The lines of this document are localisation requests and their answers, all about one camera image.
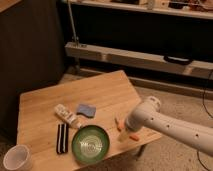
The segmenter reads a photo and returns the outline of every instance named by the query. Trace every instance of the wooden table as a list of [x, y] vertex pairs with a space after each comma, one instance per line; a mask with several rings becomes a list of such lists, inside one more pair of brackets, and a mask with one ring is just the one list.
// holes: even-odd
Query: wooden table
[[123, 71], [24, 93], [20, 97], [17, 143], [26, 144], [30, 148], [34, 160], [33, 171], [79, 169], [84, 166], [75, 161], [71, 151], [71, 141], [76, 130], [69, 131], [68, 154], [56, 154], [57, 125], [61, 121], [56, 117], [54, 107], [61, 103], [75, 112], [79, 103], [96, 106], [94, 119], [80, 116], [80, 121], [83, 124], [99, 125], [107, 131], [110, 149], [105, 158], [109, 158], [161, 137], [160, 133], [144, 127], [138, 133], [140, 141], [117, 141], [119, 132], [115, 116], [118, 119], [125, 118], [140, 101]]
[[10, 8], [21, 0], [0, 0], [0, 13]]

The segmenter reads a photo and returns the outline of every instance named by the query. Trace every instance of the white paper cup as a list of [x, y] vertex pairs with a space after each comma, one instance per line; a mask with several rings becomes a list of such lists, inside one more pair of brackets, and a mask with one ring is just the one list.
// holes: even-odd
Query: white paper cup
[[27, 171], [33, 166], [29, 148], [26, 145], [12, 147], [4, 156], [3, 165], [11, 171]]

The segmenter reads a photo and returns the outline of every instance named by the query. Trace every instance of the wall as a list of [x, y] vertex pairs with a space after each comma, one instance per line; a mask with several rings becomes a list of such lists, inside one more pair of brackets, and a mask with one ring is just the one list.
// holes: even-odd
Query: wall
[[20, 93], [57, 83], [63, 46], [55, 0], [23, 0], [0, 13], [0, 134], [13, 142]]

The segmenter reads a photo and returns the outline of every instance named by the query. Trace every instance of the cable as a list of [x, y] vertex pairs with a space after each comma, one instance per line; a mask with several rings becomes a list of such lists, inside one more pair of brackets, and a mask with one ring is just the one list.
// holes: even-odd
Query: cable
[[209, 168], [207, 168], [203, 162], [200, 160], [200, 152], [197, 150], [197, 159], [199, 161], [199, 163], [201, 164], [201, 166], [203, 166], [204, 169], [206, 169], [206, 171], [211, 171]]
[[[202, 102], [203, 102], [203, 107], [204, 107], [206, 113], [213, 119], [213, 115], [208, 111], [208, 109], [207, 109], [207, 107], [206, 107], [206, 105], [205, 105], [206, 89], [207, 89], [209, 80], [211, 79], [212, 73], [213, 73], [213, 69], [210, 70], [209, 75], [208, 75], [208, 78], [207, 78], [207, 81], [206, 81], [206, 84], [205, 84], [205, 86], [204, 86], [204, 88], [203, 88]], [[207, 168], [207, 167], [203, 164], [203, 162], [200, 160], [200, 152], [199, 152], [198, 150], [197, 150], [197, 159], [198, 159], [200, 165], [201, 165], [204, 169], [206, 169], [206, 171], [211, 171], [211, 170], [210, 170], [209, 168]]]
[[211, 78], [211, 76], [212, 76], [212, 73], [213, 73], [213, 69], [210, 70], [209, 76], [208, 76], [207, 81], [206, 81], [206, 84], [205, 84], [205, 86], [204, 86], [202, 102], [203, 102], [203, 107], [204, 107], [206, 113], [213, 119], [213, 115], [208, 111], [208, 109], [207, 109], [207, 107], [206, 107], [206, 104], [205, 104], [206, 89], [207, 89], [209, 80], [210, 80], [210, 78]]

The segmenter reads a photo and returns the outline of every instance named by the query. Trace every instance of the table leg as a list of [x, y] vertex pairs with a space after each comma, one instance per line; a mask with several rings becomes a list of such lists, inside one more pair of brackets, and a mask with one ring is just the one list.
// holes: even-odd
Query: table leg
[[135, 155], [137, 159], [142, 155], [145, 147], [146, 147], [146, 145], [140, 146], [140, 149], [138, 150], [137, 154]]

